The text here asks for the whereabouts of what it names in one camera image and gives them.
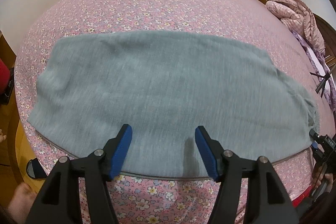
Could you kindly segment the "bare foot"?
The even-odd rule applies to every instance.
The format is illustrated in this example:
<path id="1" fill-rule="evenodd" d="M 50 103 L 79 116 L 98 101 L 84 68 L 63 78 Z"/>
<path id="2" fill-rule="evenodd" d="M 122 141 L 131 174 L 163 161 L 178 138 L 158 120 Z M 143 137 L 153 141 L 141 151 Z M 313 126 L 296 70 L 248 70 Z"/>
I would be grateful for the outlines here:
<path id="1" fill-rule="evenodd" d="M 37 193 L 25 182 L 19 184 L 7 207 L 7 212 L 16 223 L 25 223 Z"/>

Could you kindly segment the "wooden side cabinet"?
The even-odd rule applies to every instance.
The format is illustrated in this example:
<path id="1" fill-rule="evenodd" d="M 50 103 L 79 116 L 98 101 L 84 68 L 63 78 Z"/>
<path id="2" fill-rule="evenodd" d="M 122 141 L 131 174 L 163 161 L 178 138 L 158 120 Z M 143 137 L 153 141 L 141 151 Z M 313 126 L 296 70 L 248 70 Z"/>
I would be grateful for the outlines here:
<path id="1" fill-rule="evenodd" d="M 15 151 L 15 138 L 19 125 L 19 114 L 15 93 L 9 96 L 7 105 L 1 105 L 1 207 L 9 204 L 15 188 L 23 181 Z"/>

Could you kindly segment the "purple floral pillow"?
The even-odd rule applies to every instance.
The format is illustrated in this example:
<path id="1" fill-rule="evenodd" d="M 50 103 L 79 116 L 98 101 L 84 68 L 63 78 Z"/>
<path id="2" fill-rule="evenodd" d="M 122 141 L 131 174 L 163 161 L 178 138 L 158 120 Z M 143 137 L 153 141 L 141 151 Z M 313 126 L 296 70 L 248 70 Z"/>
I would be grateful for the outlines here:
<path id="1" fill-rule="evenodd" d="M 291 33 L 303 47 L 310 63 L 314 68 L 314 73 L 317 73 L 321 76 L 324 76 L 326 73 L 330 74 L 330 78 L 326 82 L 323 96 L 326 98 L 328 104 L 331 107 L 331 110 L 335 111 L 335 82 L 332 74 L 330 73 L 329 67 L 325 63 L 324 58 L 319 53 L 319 51 L 313 49 L 300 34 L 298 34 L 296 31 L 292 31 Z"/>

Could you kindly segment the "grey knit pants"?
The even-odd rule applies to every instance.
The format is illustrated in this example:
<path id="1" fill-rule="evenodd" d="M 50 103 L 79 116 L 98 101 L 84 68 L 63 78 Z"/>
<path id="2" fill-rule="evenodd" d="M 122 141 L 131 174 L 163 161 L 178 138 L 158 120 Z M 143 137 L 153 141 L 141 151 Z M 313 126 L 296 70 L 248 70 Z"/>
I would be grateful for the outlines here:
<path id="1" fill-rule="evenodd" d="M 173 31 L 59 39 L 28 122 L 76 157 L 128 124 L 133 138 L 122 171 L 161 178 L 207 176 L 198 126 L 240 157 L 271 162 L 306 149 L 310 130 L 319 130 L 312 95 L 265 50 Z"/>

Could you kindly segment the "black slipper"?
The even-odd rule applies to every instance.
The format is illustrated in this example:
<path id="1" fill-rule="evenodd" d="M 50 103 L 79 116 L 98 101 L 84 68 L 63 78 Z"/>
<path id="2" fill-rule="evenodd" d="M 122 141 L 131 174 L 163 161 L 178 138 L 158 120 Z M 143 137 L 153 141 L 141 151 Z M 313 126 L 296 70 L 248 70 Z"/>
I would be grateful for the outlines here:
<path id="1" fill-rule="evenodd" d="M 47 174 L 45 173 L 37 158 L 30 159 L 27 162 L 26 173 L 30 178 L 35 180 L 47 178 Z"/>

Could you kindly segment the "pink ruffled quilt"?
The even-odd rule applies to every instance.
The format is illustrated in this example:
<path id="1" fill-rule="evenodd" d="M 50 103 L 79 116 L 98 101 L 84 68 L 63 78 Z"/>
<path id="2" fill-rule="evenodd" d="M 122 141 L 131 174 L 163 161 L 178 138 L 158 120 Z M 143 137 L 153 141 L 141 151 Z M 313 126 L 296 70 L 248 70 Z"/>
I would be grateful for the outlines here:
<path id="1" fill-rule="evenodd" d="M 325 56 L 325 41 L 318 29 L 315 16 L 302 0 L 266 0 L 265 6 L 290 31 L 297 32 Z"/>

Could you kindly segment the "black tripod stand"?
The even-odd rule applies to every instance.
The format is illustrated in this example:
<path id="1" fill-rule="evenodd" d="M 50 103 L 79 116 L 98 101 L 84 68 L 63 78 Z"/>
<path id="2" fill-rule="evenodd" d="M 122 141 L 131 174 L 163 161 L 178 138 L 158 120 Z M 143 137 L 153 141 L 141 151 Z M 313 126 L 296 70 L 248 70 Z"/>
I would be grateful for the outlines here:
<path id="1" fill-rule="evenodd" d="M 323 96 L 323 93 L 324 93 L 324 91 L 325 91 L 326 83 L 328 82 L 328 80 L 329 80 L 329 78 L 330 78 L 330 76 L 331 76 L 331 73 L 330 73 L 330 72 L 327 72 L 327 73 L 325 73 L 324 76 L 319 75 L 319 74 L 317 74 L 317 73 L 313 73 L 313 72 L 310 72 L 310 74 L 311 74 L 312 76 L 316 76 L 316 77 L 322 79 L 322 80 L 319 82 L 319 84 L 317 85 L 316 89 L 315 89 L 315 92 L 316 92 L 317 94 L 320 93 L 320 94 L 321 94 L 321 97 L 322 97 L 322 96 Z"/>

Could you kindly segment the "red bag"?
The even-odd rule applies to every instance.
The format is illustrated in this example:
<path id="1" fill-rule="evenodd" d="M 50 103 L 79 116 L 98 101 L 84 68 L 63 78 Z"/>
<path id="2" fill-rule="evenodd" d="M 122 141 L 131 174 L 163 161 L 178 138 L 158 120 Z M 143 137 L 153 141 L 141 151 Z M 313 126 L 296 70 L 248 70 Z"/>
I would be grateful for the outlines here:
<path id="1" fill-rule="evenodd" d="M 10 81 L 10 70 L 5 63 L 0 60 L 0 94 L 3 94 Z"/>

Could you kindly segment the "pink floral bed sheet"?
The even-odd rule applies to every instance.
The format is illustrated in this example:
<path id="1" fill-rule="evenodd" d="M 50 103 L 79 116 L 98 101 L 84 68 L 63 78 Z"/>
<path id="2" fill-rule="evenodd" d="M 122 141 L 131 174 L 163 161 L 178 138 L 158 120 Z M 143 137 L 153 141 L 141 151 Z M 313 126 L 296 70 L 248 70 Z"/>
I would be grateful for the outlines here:
<path id="1" fill-rule="evenodd" d="M 318 83 L 301 44 L 258 0 L 61 0 L 31 25 L 15 64 L 21 122 L 46 171 L 63 151 L 43 139 L 27 118 L 54 43 L 73 35 L 135 30 L 188 31 L 250 43 L 266 50 L 274 65 L 306 90 L 314 92 Z M 120 176 L 108 189 L 122 223 L 206 223 L 219 186 L 211 180 Z"/>

